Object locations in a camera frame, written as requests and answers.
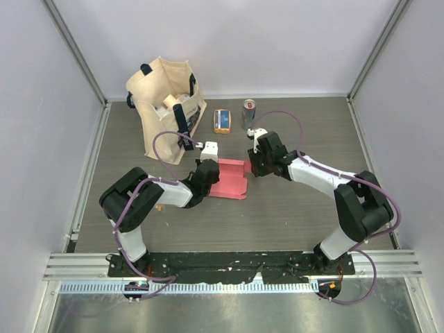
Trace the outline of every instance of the white wall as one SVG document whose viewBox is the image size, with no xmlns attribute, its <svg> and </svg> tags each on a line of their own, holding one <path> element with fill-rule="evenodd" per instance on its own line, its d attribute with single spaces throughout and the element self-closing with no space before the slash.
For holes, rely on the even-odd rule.
<svg viewBox="0 0 444 333">
<path fill-rule="evenodd" d="M 444 314 L 444 2 L 412 1 L 356 99 L 378 176 Z"/>
<path fill-rule="evenodd" d="M 29 333 L 100 105 L 40 1 L 1 1 L 0 31 L 0 332 Z"/>
<path fill-rule="evenodd" d="M 55 0 L 103 90 L 158 56 L 205 94 L 348 93 L 397 0 Z"/>
</svg>

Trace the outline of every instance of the gray floor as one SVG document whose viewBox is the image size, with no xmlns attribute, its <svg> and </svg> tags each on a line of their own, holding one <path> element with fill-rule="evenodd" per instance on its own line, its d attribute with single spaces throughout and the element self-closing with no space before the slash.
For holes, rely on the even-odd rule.
<svg viewBox="0 0 444 333">
<path fill-rule="evenodd" d="M 242 100 L 210 100 L 194 135 L 216 141 L 219 157 L 247 160 L 252 142 L 241 129 Z M 232 111 L 229 135 L 212 130 L 213 111 Z M 303 121 L 302 150 L 315 160 L 344 171 L 360 172 L 366 163 L 345 98 L 260 99 L 257 113 L 290 110 Z M 289 150 L 296 147 L 297 123 L 285 114 L 263 119 L 261 127 L 277 132 Z M 185 178 L 195 169 L 198 151 L 186 152 L 176 172 Z M 99 206 L 100 195 L 133 167 L 171 179 L 162 165 L 144 156 L 138 113 L 125 103 L 113 103 L 87 201 L 76 252 L 117 251 L 111 226 Z M 275 176 L 248 176 L 245 200 L 206 198 L 190 210 L 167 206 L 151 212 L 142 225 L 144 241 L 154 251 L 308 250 L 338 225 L 333 200 L 301 184 Z M 366 248 L 389 249 L 388 236 Z"/>
<path fill-rule="evenodd" d="M 356 300 L 370 279 L 344 280 L 339 296 Z M 59 295 L 50 332 L 180 333 L 417 333 L 421 332 L 403 279 L 378 279 L 365 302 L 343 306 L 312 293 L 158 296 L 140 304 L 116 295 Z M 79 318 L 67 313 L 96 318 Z"/>
</svg>

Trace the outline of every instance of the metal frame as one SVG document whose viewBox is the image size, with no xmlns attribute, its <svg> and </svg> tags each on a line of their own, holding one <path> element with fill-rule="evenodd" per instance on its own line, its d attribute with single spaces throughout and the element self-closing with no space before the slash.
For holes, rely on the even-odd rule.
<svg viewBox="0 0 444 333">
<path fill-rule="evenodd" d="M 373 64 L 375 64 L 376 59 L 379 57 L 382 49 L 387 44 L 387 41 L 389 40 L 391 34 L 393 33 L 396 26 L 400 22 L 403 14 L 409 7 L 410 3 L 411 0 L 398 0 L 398 2 L 396 3 L 385 27 L 382 29 L 382 32 L 379 34 L 376 44 L 374 45 L 372 51 L 370 52 L 370 55 L 368 56 L 366 62 L 364 63 L 361 72 L 359 73 L 355 83 L 353 84 L 352 89 L 350 90 L 350 93 L 348 94 L 348 98 L 351 101 L 355 98 L 357 92 L 359 91 L 359 88 L 362 86 L 362 83 L 365 81 L 368 72 L 373 67 Z"/>
<path fill-rule="evenodd" d="M 100 101 L 100 103 L 105 106 L 106 104 L 106 98 L 103 95 L 102 90 L 99 87 L 99 84 L 97 83 L 94 75 L 91 72 L 91 69 L 89 69 L 88 64 L 86 63 L 86 60 L 84 59 L 82 53 L 80 52 L 80 49 L 77 46 L 76 41 L 72 37 L 72 34 L 69 32 L 69 29 L 60 14 L 60 12 L 57 9 L 56 4 L 53 0 L 41 0 L 44 7 L 49 13 L 49 16 L 51 16 L 55 27 L 60 32 L 62 39 L 65 41 L 66 45 L 68 46 L 68 49 L 71 51 L 72 56 L 77 62 L 77 65 L 80 67 L 80 70 L 82 71 L 83 75 L 85 75 L 85 78 L 87 79 L 88 83 L 91 85 L 92 90 L 94 91 L 95 95 L 97 96 L 97 99 Z"/>
<path fill-rule="evenodd" d="M 378 277 L 381 278 L 420 278 L 422 276 L 418 260 L 412 250 L 369 250 L 366 251 L 375 261 Z M 108 277 L 108 265 L 105 257 L 108 253 L 54 253 L 50 256 L 45 270 L 44 281 L 91 281 L 121 280 Z M 355 263 L 355 275 L 344 278 L 371 278 L 372 267 L 368 260 L 359 253 L 352 253 Z M 334 278 L 335 275 L 310 276 L 311 279 Z"/>
<path fill-rule="evenodd" d="M 426 333 L 438 332 L 421 285 L 423 277 L 415 253 L 412 250 L 368 250 L 366 253 L 375 261 L 379 278 L 405 279 L 421 330 Z M 372 278 L 372 267 L 368 260 L 359 253 L 351 254 L 357 273 L 346 275 L 344 278 Z M 50 256 L 44 274 L 44 283 L 47 285 L 46 292 L 34 333 L 48 332 L 59 293 L 120 293 L 125 281 L 138 280 L 136 277 L 108 277 L 109 262 L 105 259 L 107 255 L 107 253 L 54 253 Z M 337 278 L 337 276 L 312 275 L 309 278 L 308 284 L 260 287 L 263 284 L 260 283 L 262 278 L 258 275 L 255 278 L 255 284 L 240 284 L 236 285 L 239 287 L 221 288 L 215 288 L 214 285 L 209 284 L 181 285 L 171 287 L 171 290 L 167 290 L 166 293 L 307 293 L 316 291 L 317 279 Z"/>
<path fill-rule="evenodd" d="M 103 136 L 105 134 L 106 123 L 110 116 L 111 103 L 105 105 L 102 109 L 99 122 L 97 123 L 96 134 L 92 143 L 91 151 L 89 152 L 88 162 L 83 169 L 82 185 L 80 186 L 80 193 L 74 209 L 74 215 L 69 226 L 67 242 L 65 244 L 65 252 L 72 253 L 74 251 L 78 233 L 80 232 L 80 226 L 83 220 L 83 214 L 85 213 L 86 202 L 89 196 L 89 190 L 91 189 L 92 177 L 96 168 L 97 158 L 99 157 L 100 147 L 102 144 Z"/>
</svg>

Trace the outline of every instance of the gray tabletop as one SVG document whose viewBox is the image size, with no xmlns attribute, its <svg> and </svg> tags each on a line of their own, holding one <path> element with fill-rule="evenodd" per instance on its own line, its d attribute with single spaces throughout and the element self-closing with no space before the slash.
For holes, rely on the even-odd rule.
<svg viewBox="0 0 444 333">
<path fill-rule="evenodd" d="M 216 141 L 219 157 L 247 160 L 252 142 L 241 129 L 242 100 L 207 101 L 194 135 Z M 215 134 L 213 112 L 232 112 L 229 135 Z M 295 112 L 304 124 L 302 150 L 315 160 L 344 171 L 360 172 L 366 162 L 345 98 L 259 99 L 257 114 L 269 110 Z M 272 114 L 261 127 L 277 132 L 289 150 L 296 147 L 297 123 L 288 115 Z M 186 152 L 173 166 L 185 178 L 195 169 L 197 150 Z M 113 103 L 80 229 L 76 252 L 116 252 L 112 229 L 99 206 L 100 195 L 133 167 L 171 179 L 162 165 L 144 156 L 142 125 L 137 111 Z M 270 175 L 247 175 L 245 200 L 206 198 L 190 210 L 166 206 L 152 211 L 142 224 L 144 241 L 154 251 L 310 250 L 338 225 L 334 201 L 302 184 Z M 388 236 L 373 239 L 366 248 L 389 249 Z"/>
</svg>

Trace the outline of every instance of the canvas tote bag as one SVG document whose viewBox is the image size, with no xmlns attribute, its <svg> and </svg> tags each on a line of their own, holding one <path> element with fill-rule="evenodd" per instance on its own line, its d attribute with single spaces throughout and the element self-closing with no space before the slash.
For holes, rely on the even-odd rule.
<svg viewBox="0 0 444 333">
<path fill-rule="evenodd" d="M 154 136 L 173 130 L 192 137 L 207 107 L 188 61 L 170 62 L 159 57 L 149 65 L 142 64 L 126 83 L 126 89 L 126 103 L 137 109 L 142 120 L 145 155 L 154 159 Z M 189 94 L 189 98 L 160 115 L 156 108 L 164 106 L 163 100 L 170 94 L 174 97 Z M 184 152 L 192 150 L 193 145 L 178 135 L 165 134 L 156 140 L 156 149 L 165 162 L 179 164 Z"/>
</svg>

